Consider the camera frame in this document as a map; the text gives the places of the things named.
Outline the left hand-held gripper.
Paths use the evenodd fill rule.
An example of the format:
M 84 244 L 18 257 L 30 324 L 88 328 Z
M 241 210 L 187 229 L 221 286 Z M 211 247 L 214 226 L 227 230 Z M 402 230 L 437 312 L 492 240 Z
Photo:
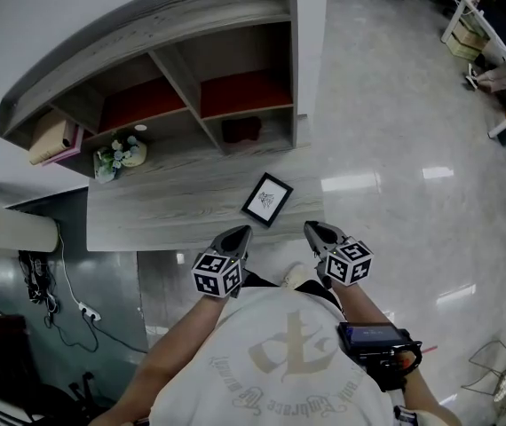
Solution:
M 239 295 L 248 276 L 245 264 L 252 236 L 250 225 L 233 227 L 219 234 L 196 257 L 191 273 L 199 294 L 218 299 Z

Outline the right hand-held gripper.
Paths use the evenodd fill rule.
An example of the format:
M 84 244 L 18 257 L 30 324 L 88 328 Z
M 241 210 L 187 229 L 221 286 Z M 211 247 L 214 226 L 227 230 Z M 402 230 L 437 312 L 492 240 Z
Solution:
M 326 289 L 331 289 L 333 281 L 350 287 L 369 276 L 374 253 L 363 241 L 347 236 L 336 226 L 311 220 L 304 223 L 304 236 L 315 256 L 322 253 L 325 243 L 337 243 L 324 250 L 316 266 Z

